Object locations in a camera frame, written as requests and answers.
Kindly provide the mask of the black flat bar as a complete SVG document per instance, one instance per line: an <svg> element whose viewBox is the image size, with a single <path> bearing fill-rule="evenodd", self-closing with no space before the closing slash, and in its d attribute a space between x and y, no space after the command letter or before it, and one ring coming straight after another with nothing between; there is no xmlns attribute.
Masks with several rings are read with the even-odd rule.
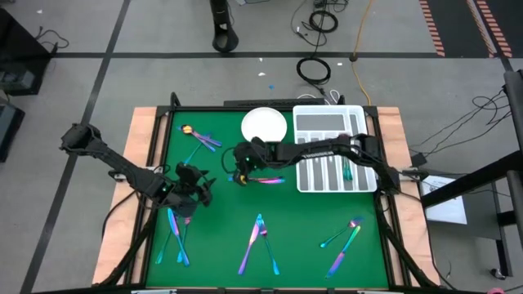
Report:
<svg viewBox="0 0 523 294"><path fill-rule="evenodd" d="M224 107L271 107L284 108L294 107L297 105L326 105L325 101L320 98L301 98L301 99L276 99L276 100L226 100L223 102Z"/></svg>

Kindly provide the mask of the small black cabinet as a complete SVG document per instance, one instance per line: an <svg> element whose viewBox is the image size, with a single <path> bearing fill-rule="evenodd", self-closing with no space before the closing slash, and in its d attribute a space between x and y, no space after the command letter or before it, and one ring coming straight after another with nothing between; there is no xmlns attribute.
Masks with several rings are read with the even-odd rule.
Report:
<svg viewBox="0 0 523 294"><path fill-rule="evenodd" d="M7 160L9 149L24 116L25 112L14 105L0 105L0 163Z"/></svg>

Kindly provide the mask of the large black cabinet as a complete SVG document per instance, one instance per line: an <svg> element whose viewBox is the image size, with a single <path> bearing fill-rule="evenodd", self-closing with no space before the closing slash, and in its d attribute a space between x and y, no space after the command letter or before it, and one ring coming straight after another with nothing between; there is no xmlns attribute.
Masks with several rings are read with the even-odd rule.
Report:
<svg viewBox="0 0 523 294"><path fill-rule="evenodd" d="M51 53L0 8L0 90L11 96L37 95L50 60Z"/></svg>

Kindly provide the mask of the white plastic cutlery tray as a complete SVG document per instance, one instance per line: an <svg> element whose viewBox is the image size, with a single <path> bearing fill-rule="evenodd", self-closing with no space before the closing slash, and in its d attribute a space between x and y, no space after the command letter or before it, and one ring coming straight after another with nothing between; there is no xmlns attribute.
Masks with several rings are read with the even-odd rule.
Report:
<svg viewBox="0 0 523 294"><path fill-rule="evenodd" d="M297 144L367 134L364 110L357 105L299 105L293 108ZM296 166L297 189L302 193L371 193L377 176L370 167L351 163L352 181L342 177L342 156L303 160Z"/></svg>

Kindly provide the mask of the black steel stand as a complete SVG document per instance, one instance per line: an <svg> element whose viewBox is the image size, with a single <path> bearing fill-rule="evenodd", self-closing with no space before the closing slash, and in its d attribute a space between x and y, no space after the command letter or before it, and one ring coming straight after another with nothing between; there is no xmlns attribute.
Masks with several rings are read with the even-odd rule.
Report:
<svg viewBox="0 0 523 294"><path fill-rule="evenodd" d="M490 222L493 227L493 240L496 241L498 251L499 267L506 277L512 275L507 249L505 248L506 236L504 228L514 225L523 247L523 69L507 71L503 75L505 85L503 90L507 94L510 115L515 128L519 149L487 166L484 166L470 174L459 177L457 180L445 185L422 197L422 205L425 208L443 203L459 195L471 193L480 187L494 184L499 179L506 179L512 210L501 212L499 202L494 199L493 212L490 216L481 216L482 222Z"/></svg>

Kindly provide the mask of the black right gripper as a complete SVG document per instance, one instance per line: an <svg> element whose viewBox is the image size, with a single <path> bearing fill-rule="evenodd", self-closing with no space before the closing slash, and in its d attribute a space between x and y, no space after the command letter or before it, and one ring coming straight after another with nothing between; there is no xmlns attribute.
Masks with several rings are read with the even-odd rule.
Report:
<svg viewBox="0 0 523 294"><path fill-rule="evenodd" d="M235 183L245 186L257 169L271 167L273 144L254 137L250 142L238 143L233 148Z"/></svg>

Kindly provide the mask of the white round plate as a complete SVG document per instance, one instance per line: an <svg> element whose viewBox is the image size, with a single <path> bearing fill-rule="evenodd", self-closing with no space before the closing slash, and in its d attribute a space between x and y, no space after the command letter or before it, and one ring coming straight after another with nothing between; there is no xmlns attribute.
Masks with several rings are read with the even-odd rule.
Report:
<svg viewBox="0 0 523 294"><path fill-rule="evenodd" d="M245 114L241 132L246 141L258 137L264 142L280 142L287 134L287 121L276 109L259 107Z"/></svg>

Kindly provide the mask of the black floor stand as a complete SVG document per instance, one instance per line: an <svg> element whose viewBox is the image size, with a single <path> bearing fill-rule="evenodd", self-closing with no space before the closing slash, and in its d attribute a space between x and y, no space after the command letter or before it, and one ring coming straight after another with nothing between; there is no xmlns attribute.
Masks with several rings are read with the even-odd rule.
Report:
<svg viewBox="0 0 523 294"><path fill-rule="evenodd" d="M209 2L214 25L212 46L222 53L231 52L238 46L239 39L232 28L228 1L209 0Z"/></svg>

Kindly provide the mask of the black orange-striped floor mat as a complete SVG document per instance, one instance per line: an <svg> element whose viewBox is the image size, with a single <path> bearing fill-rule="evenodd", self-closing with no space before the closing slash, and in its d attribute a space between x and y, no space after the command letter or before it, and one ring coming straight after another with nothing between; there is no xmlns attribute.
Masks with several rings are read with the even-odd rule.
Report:
<svg viewBox="0 0 523 294"><path fill-rule="evenodd" d="M418 0L436 54L445 58L493 58L496 50L471 0Z"/></svg>
<svg viewBox="0 0 523 294"><path fill-rule="evenodd" d="M523 0L475 0L507 58L523 58Z"/></svg>

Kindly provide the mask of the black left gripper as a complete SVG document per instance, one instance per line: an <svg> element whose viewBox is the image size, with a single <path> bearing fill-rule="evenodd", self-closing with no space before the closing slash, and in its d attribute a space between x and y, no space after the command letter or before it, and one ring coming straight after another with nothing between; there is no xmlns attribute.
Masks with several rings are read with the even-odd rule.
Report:
<svg viewBox="0 0 523 294"><path fill-rule="evenodd" d="M175 173L178 179L171 190L171 207L176 214L191 217L200 203L205 207L210 205L213 196L209 189L216 178L205 179L205 171L184 163L177 164Z"/></svg>

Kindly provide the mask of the white paper sheet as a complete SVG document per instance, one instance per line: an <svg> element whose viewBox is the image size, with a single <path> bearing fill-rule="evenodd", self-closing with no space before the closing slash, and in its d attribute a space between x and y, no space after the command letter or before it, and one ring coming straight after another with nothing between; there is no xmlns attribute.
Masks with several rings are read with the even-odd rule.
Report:
<svg viewBox="0 0 523 294"><path fill-rule="evenodd" d="M453 181L453 178L428 176L421 182L421 195L424 197L426 194L429 194L430 192L433 192ZM429 221L439 221L458 225L467 224L462 195L426 208L425 215Z"/></svg>

